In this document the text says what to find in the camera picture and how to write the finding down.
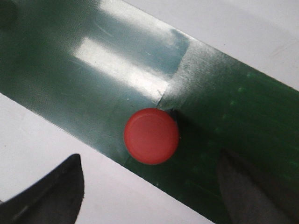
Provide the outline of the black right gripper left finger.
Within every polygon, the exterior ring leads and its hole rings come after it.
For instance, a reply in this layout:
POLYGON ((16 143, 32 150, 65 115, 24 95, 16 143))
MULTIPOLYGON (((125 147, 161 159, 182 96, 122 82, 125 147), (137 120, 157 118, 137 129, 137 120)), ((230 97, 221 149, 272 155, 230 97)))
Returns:
POLYGON ((79 154, 73 154, 38 182, 0 204, 2 224, 73 224, 84 197, 79 154))

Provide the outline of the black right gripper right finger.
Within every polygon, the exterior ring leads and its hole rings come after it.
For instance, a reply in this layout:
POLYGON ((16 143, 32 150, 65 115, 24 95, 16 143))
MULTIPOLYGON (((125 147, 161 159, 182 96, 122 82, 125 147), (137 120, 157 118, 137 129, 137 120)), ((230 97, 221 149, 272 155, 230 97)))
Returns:
POLYGON ((220 192, 234 224, 297 224, 299 196, 240 155, 220 151, 220 192))

